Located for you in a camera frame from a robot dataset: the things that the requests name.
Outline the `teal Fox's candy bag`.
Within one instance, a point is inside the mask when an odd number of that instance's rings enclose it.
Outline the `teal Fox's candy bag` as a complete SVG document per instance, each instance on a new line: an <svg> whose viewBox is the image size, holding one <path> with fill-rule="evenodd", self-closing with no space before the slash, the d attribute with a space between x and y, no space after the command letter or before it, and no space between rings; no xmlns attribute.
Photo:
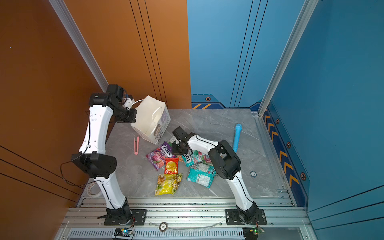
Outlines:
<svg viewBox="0 0 384 240"><path fill-rule="evenodd" d="M203 163L210 166L213 165L209 156L199 151L193 151L192 153L187 154L187 156L182 156L182 161L187 167L192 167L197 163Z"/></svg>

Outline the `purple Fox's candy bag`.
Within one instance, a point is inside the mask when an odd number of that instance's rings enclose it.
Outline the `purple Fox's candy bag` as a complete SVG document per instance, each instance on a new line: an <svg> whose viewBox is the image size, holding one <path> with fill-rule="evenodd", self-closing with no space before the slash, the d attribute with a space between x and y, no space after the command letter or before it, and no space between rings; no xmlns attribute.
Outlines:
<svg viewBox="0 0 384 240"><path fill-rule="evenodd" d="M155 150L148 153L146 157L153 165L153 167L158 171L160 168L165 166L166 159L174 158L175 156L172 154L172 147L167 142L164 142Z"/></svg>

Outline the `white paper bag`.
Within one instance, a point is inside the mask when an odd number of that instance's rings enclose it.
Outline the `white paper bag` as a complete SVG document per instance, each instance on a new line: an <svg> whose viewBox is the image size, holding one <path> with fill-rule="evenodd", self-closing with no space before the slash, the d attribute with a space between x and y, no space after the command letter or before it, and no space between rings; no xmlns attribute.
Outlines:
<svg viewBox="0 0 384 240"><path fill-rule="evenodd" d="M138 103L135 108L136 122L131 123L131 127L142 139L157 145L171 121L166 103L151 96L146 96Z"/></svg>

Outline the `teal white candy bag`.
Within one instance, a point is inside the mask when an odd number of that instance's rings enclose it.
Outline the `teal white candy bag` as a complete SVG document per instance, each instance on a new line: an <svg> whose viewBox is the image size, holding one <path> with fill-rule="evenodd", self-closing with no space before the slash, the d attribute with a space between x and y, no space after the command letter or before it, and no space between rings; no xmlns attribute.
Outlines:
<svg viewBox="0 0 384 240"><path fill-rule="evenodd" d="M196 163L191 166L187 180L209 189L213 183L215 175L216 171L213 166L204 163Z"/></svg>

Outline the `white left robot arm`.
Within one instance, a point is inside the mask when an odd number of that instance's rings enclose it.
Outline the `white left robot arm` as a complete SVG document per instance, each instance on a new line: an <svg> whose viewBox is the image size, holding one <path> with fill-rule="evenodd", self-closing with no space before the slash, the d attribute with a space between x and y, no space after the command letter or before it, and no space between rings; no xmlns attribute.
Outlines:
<svg viewBox="0 0 384 240"><path fill-rule="evenodd" d="M135 123L137 110L134 99L119 85L108 85L106 92L92 94L89 101L87 131L79 153L71 162L94 180L106 201L105 225L127 225L133 221L127 198L116 177L117 159L106 155L108 126L116 123Z"/></svg>

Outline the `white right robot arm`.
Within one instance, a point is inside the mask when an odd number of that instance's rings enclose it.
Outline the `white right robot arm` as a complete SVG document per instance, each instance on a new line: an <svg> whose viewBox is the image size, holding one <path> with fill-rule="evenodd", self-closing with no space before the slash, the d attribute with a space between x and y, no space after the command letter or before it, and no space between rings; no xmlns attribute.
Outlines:
<svg viewBox="0 0 384 240"><path fill-rule="evenodd" d="M235 200L239 218L245 225L259 224L262 213L249 194L241 172L241 160L230 144L222 140L210 141L195 133L187 133L181 127L172 131L177 139L177 154L188 154L199 151L208 155L216 173L227 181Z"/></svg>

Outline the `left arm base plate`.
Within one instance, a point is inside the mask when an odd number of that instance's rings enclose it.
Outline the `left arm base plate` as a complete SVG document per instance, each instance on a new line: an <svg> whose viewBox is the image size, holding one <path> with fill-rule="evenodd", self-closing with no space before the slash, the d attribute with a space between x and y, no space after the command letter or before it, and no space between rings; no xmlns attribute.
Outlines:
<svg viewBox="0 0 384 240"><path fill-rule="evenodd" d="M98 219L104 220L106 226L143 226L147 217L146 209L129 210L125 215L113 215L107 214L98 217Z"/></svg>

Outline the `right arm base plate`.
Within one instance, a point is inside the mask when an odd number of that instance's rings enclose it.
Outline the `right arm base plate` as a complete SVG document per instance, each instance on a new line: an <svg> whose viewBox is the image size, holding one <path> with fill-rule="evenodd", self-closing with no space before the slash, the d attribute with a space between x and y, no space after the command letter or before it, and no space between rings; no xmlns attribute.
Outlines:
<svg viewBox="0 0 384 240"><path fill-rule="evenodd" d="M226 209L226 223L229 226L234 225L259 225L266 226L267 217L263 209L244 212L238 209Z"/></svg>

